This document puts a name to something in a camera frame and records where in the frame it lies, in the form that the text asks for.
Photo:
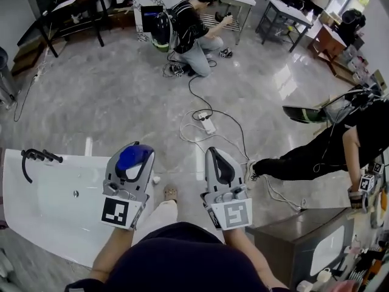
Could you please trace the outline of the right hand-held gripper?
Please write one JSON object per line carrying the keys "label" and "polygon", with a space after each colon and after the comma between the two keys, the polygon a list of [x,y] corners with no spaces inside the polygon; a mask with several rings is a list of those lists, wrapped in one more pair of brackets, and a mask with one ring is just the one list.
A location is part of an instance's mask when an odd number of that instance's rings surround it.
{"label": "right hand-held gripper", "polygon": [[252,199],[247,194],[241,165],[228,153],[209,147],[205,154],[205,180],[208,192],[203,205],[217,230],[228,231],[250,226]]}

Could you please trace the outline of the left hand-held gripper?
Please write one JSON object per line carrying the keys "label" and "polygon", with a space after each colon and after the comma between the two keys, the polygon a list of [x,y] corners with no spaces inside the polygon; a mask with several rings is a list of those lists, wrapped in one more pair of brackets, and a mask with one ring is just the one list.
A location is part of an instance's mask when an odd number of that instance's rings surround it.
{"label": "left hand-held gripper", "polygon": [[[126,170],[120,170],[117,163],[124,150]],[[126,230],[136,228],[150,199],[154,158],[155,152],[148,145],[126,145],[109,159],[103,181],[102,223]]]}

